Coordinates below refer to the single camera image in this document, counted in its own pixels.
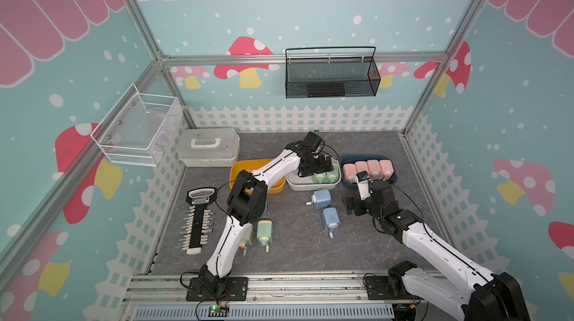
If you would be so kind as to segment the white storage box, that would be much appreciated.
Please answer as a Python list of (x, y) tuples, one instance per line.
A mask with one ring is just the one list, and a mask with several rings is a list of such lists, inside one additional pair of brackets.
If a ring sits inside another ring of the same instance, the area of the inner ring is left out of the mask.
[(339, 180), (337, 184), (315, 184), (313, 182), (313, 175), (305, 178), (300, 178), (297, 176), (297, 168), (287, 174), (286, 180), (289, 187), (294, 191), (316, 191), (320, 189), (334, 189), (342, 180), (342, 173), (340, 169), (340, 164), (338, 160), (333, 160), (333, 166), (337, 165), (339, 167)]

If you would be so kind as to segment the pale green sharpener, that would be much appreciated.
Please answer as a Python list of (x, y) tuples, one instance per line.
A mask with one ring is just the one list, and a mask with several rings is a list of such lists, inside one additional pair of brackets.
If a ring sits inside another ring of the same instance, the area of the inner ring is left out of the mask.
[(242, 237), (242, 241), (239, 244), (239, 250), (242, 252), (242, 255), (246, 255), (248, 250), (253, 246), (253, 234), (254, 228), (252, 225), (249, 225), (245, 228), (245, 232)]

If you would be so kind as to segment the green sharpener bottom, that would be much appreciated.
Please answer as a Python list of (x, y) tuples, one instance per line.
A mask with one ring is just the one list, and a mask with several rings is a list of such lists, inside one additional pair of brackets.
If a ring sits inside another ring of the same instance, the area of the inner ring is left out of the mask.
[(326, 184), (328, 182), (327, 173), (318, 172), (313, 175), (313, 182), (315, 184)]

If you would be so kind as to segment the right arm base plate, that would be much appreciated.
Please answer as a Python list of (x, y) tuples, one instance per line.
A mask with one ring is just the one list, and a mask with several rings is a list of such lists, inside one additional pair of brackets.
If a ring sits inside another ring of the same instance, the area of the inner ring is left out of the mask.
[(394, 276), (377, 276), (366, 273), (363, 276), (369, 300), (400, 299), (404, 292), (399, 280)]

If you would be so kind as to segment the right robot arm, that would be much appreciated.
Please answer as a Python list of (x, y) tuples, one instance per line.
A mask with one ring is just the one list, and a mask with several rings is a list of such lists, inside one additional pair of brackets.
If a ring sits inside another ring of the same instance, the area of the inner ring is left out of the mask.
[(412, 262), (401, 262), (388, 271), (397, 288), (456, 320), (529, 320), (518, 281), (508, 273), (494, 273), (449, 245), (425, 223), (420, 210), (401, 208), (394, 184), (364, 181), (357, 189), (357, 195), (343, 199), (347, 212), (370, 216), (377, 232), (394, 237), (444, 276), (440, 280)]

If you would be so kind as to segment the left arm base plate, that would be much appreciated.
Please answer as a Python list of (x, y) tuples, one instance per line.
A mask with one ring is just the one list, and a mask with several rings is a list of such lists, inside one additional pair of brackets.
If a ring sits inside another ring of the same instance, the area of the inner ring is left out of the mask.
[(185, 300), (188, 302), (199, 302), (199, 301), (238, 301), (244, 302), (247, 298), (248, 292), (248, 282), (247, 277), (231, 277), (224, 281), (224, 289), (222, 291), (217, 291), (215, 295), (210, 293), (208, 289), (203, 285), (200, 279), (191, 279), (190, 285), (188, 285), (187, 294)]

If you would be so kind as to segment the teal storage box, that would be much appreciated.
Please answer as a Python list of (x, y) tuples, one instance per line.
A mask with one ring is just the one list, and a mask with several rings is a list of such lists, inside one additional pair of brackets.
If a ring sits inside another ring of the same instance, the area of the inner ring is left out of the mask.
[[(356, 163), (357, 161), (363, 161), (363, 160), (367, 162), (368, 160), (371, 160), (371, 159), (379, 160), (379, 161), (390, 160), (389, 158), (384, 157), (383, 155), (348, 155), (348, 156), (343, 157), (340, 160), (341, 171), (342, 171), (342, 166), (346, 163)], [(398, 179), (398, 176), (397, 176), (397, 173), (395, 171), (394, 175), (387, 182), (390, 184), (393, 184), (397, 181), (397, 179)], [(344, 186), (344, 188), (349, 189), (349, 190), (358, 190), (356, 184), (350, 184), (350, 183), (347, 183), (345, 181), (345, 179), (343, 177), (343, 173), (342, 173), (342, 185)]]

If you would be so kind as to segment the pink sharpener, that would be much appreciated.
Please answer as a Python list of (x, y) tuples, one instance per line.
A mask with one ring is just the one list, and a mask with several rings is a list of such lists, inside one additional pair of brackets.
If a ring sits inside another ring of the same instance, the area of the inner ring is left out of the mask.
[(388, 181), (394, 175), (394, 166), (391, 160), (380, 160), (381, 176), (380, 179), (383, 181)]
[(369, 173), (369, 179), (371, 181), (375, 181), (375, 180), (380, 180), (381, 176), (382, 176), (382, 169), (381, 169), (381, 164), (379, 160), (368, 160), (367, 161), (367, 167), (368, 167), (368, 173)]
[(345, 181), (350, 184), (356, 183), (357, 167), (354, 163), (346, 163), (342, 166), (342, 173)]
[(357, 169), (357, 173), (365, 172), (366, 174), (369, 174), (369, 166), (366, 161), (359, 160), (354, 165)]

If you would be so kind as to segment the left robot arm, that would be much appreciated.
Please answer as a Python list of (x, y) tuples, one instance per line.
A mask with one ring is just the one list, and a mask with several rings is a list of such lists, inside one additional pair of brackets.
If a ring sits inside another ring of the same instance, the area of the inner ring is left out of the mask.
[(270, 188), (293, 171), (305, 177), (325, 171), (332, 163), (321, 153), (324, 146), (318, 134), (309, 132), (303, 140), (289, 143), (263, 167), (252, 172), (240, 171), (227, 199), (224, 231), (212, 256), (198, 273), (201, 285), (215, 299), (227, 294), (227, 277), (236, 252), (248, 227), (261, 219)]

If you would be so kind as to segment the pink sharpener bottom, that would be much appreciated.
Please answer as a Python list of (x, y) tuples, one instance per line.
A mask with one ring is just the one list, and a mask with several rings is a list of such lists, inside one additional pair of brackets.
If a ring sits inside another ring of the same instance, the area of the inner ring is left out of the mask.
[(357, 169), (357, 173), (365, 172), (366, 174), (369, 174), (369, 166), (366, 161), (359, 160), (354, 165)]

